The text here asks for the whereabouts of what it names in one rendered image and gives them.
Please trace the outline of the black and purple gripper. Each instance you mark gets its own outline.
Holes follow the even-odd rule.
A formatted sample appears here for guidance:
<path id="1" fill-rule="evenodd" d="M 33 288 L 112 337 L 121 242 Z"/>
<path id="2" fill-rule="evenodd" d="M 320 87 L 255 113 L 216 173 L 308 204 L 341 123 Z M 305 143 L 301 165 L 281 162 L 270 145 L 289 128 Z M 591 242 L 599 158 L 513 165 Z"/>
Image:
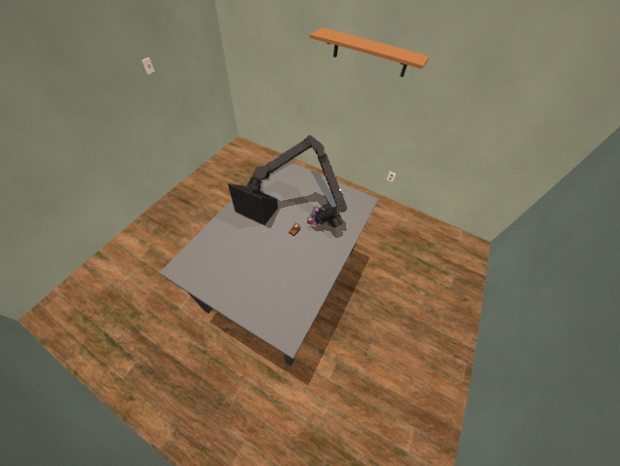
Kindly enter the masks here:
<path id="1" fill-rule="evenodd" d="M 314 214 L 315 214 L 315 215 L 314 215 Z M 313 218 L 313 219 L 309 222 L 309 224 L 312 224 L 312 225 L 317 225 L 317 226 L 321 226 L 321 225 L 323 225 L 324 223 L 321 221 L 321 219 L 323 219 L 323 218 L 325 218 L 325 217 L 328 217 L 328 216 L 327 216 L 327 214 L 326 214 L 326 210 L 324 210 L 324 211 L 323 211 L 321 208 L 316 209 L 316 210 L 312 213 L 312 215 L 311 215 L 311 216 L 312 216 L 312 217 L 315 217 L 315 218 Z M 316 223 L 312 223 L 312 222 L 316 222 Z M 321 223 L 320 223 L 320 222 L 321 222 Z"/>

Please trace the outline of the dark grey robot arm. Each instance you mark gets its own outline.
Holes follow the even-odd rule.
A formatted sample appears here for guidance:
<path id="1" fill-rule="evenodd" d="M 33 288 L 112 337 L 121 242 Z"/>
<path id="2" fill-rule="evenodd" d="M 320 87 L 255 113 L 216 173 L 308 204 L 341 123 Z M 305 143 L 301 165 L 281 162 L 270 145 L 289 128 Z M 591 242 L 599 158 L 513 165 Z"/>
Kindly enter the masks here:
<path id="1" fill-rule="evenodd" d="M 250 191 L 251 193 L 262 195 L 263 192 L 260 191 L 261 180 L 269 179 L 268 177 L 270 176 L 270 173 L 273 173 L 274 171 L 282 167 L 285 163 L 295 158 L 297 155 L 304 152 L 310 147 L 313 147 L 313 149 L 315 149 L 314 151 L 318 153 L 319 162 L 321 164 L 321 167 L 323 169 L 323 172 L 329 184 L 329 188 L 332 193 L 333 199 L 336 203 L 336 207 L 331 207 L 329 209 L 326 209 L 326 214 L 328 217 L 321 219 L 321 221 L 323 223 L 328 221 L 329 226 L 332 226 L 333 228 L 335 228 L 343 224 L 340 212 L 342 213 L 346 212 L 347 205 L 344 201 L 344 198 L 338 186 L 337 180 L 335 178 L 335 175 L 329 163 L 329 158 L 327 156 L 327 153 L 325 153 L 324 151 L 325 149 L 324 146 L 310 135 L 306 139 L 304 139 L 302 142 L 300 142 L 299 144 L 291 148 L 290 150 L 286 151 L 285 153 L 283 153 L 282 155 L 280 155 L 273 161 L 267 163 L 264 167 L 259 166 L 255 168 L 254 174 L 252 175 L 250 182 L 248 183 L 248 186 L 246 187 L 243 186 L 242 188 Z"/>

